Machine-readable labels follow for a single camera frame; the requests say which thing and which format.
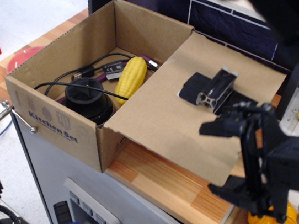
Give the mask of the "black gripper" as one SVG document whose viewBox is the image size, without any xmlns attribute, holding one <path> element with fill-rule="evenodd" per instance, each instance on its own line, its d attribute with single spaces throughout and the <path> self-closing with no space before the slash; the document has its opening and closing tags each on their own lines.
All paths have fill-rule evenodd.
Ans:
<svg viewBox="0 0 299 224">
<path fill-rule="evenodd" d="M 287 219 L 290 190 L 299 191 L 299 137 L 286 135 L 273 107 L 236 107 L 238 116 L 219 116 L 201 124 L 200 135 L 239 137 L 245 177 L 230 175 L 224 186 L 209 184 L 210 191 L 259 217 Z"/>
</svg>

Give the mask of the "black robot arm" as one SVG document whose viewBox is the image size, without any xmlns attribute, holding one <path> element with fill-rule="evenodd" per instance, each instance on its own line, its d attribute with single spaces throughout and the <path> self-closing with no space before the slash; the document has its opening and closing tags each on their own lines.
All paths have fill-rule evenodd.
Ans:
<svg viewBox="0 0 299 224">
<path fill-rule="evenodd" d="M 286 56 L 299 63 L 299 0 L 249 1 Z M 299 191 L 299 137 L 283 133 L 273 107 L 237 105 L 232 113 L 203 123 L 199 132 L 241 141 L 245 177 L 229 176 L 221 187 L 210 184 L 212 193 L 252 215 L 286 222 L 289 191 Z"/>
</svg>

